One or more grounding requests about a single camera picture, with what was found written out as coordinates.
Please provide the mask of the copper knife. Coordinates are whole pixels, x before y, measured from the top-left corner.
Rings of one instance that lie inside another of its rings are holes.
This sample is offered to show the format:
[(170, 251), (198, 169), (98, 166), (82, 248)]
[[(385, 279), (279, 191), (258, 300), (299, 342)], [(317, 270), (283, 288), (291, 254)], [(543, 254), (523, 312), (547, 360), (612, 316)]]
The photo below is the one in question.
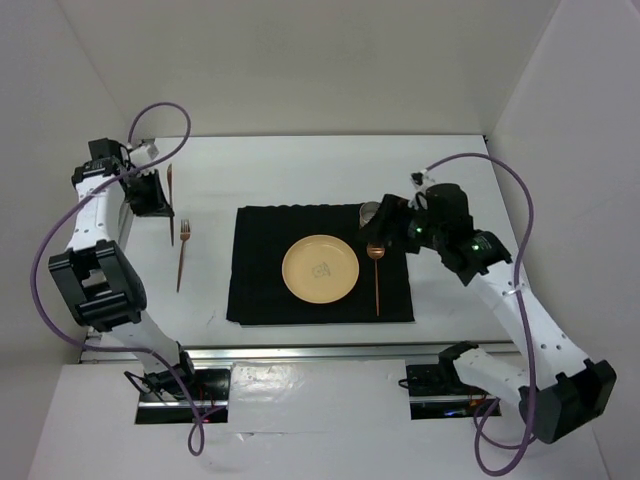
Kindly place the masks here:
[[(166, 170), (166, 181), (168, 187), (169, 194), (169, 206), (173, 212), (173, 165), (169, 164)], [(171, 246), (175, 245), (175, 226), (174, 226), (174, 213), (172, 213), (169, 217), (169, 231), (170, 231), (170, 242)]]

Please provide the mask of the black cloth placemat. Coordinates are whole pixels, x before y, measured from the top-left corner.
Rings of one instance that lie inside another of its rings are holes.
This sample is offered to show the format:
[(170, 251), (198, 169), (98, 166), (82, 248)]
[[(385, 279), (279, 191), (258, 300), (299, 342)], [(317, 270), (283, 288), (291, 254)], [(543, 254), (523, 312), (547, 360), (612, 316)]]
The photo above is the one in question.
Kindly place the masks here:
[[(227, 319), (242, 326), (410, 323), (414, 312), (406, 256), (388, 249), (374, 263), (357, 238), (358, 204), (246, 206), (237, 210)], [(345, 241), (360, 274), (351, 292), (329, 304), (297, 298), (282, 261), (298, 240), (316, 234)]]

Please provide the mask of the metal cup copper base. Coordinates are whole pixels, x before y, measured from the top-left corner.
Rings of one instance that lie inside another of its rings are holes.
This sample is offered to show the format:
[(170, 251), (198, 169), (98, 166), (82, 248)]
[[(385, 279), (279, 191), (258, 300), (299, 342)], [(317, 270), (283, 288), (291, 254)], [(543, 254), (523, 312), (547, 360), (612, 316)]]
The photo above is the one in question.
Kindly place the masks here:
[(364, 202), (359, 208), (359, 227), (367, 225), (376, 215), (380, 208), (380, 203), (376, 201)]

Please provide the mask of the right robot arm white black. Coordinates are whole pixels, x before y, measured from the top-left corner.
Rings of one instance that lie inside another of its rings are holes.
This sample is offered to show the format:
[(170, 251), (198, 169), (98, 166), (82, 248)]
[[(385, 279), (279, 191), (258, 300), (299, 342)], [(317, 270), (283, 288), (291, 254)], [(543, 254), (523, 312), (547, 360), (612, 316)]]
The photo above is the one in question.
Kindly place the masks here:
[(552, 444), (599, 417), (617, 376), (605, 360), (593, 362), (560, 329), (522, 281), (502, 242), (475, 228), (468, 197), (456, 184), (436, 184), (413, 200), (387, 194), (365, 218), (360, 238), (417, 254), (435, 251), (442, 264), (493, 312), (535, 372), (504, 363), (472, 342), (439, 355), (436, 379), (448, 392), (477, 387), (518, 408), (532, 434)]

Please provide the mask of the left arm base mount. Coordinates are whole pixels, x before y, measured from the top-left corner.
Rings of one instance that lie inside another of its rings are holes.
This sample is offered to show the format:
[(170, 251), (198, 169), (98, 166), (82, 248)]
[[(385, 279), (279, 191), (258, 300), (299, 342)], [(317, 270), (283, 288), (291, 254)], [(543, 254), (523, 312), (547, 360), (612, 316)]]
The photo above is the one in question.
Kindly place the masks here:
[[(181, 391), (173, 395), (166, 390), (151, 387), (142, 376), (133, 372), (125, 371), (124, 375), (139, 393), (136, 424), (163, 425), (193, 422), (191, 407)], [(187, 387), (205, 423), (228, 421), (230, 386), (230, 367), (195, 370), (195, 379)]]

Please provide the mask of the yellow plate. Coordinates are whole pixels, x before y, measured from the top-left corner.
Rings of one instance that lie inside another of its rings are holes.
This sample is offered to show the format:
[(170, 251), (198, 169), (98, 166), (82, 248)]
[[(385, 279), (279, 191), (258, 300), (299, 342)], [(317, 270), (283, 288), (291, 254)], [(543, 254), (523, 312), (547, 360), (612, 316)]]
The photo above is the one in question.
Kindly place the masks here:
[(311, 235), (296, 241), (282, 260), (288, 290), (311, 304), (329, 304), (346, 297), (360, 273), (354, 250), (330, 235)]

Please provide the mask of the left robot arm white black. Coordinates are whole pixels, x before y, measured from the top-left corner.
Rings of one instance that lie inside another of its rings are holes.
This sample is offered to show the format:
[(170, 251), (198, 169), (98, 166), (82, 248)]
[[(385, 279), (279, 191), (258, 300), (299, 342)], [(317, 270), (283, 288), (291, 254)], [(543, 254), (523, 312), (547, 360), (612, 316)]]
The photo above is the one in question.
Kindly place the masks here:
[(198, 374), (182, 346), (151, 319), (143, 282), (124, 252), (133, 217), (174, 214), (158, 171), (135, 170), (158, 150), (103, 138), (91, 141), (89, 151), (71, 177), (82, 204), (73, 235), (63, 253), (50, 257), (49, 272), (78, 325), (132, 350), (143, 366), (134, 383), (140, 391), (186, 399), (197, 390)]

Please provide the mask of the copper spoon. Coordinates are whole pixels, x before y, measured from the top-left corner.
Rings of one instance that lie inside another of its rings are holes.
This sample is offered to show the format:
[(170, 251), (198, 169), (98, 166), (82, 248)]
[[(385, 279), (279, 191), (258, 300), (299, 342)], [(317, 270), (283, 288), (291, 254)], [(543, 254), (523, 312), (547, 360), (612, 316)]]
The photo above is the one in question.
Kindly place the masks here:
[(382, 245), (369, 243), (366, 246), (366, 252), (370, 259), (374, 261), (374, 287), (375, 287), (375, 308), (376, 315), (380, 315), (380, 280), (379, 280), (379, 261), (385, 255), (385, 247)]

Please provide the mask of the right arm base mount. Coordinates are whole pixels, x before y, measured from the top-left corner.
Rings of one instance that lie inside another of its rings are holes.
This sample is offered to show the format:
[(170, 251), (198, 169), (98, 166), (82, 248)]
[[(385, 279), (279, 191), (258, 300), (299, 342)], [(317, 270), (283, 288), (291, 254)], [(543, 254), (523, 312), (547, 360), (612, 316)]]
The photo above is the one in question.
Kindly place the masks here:
[(408, 393), (412, 420), (472, 417), (479, 407), (495, 399), (461, 381), (453, 365), (456, 353), (446, 350), (405, 361), (405, 373), (397, 383)]

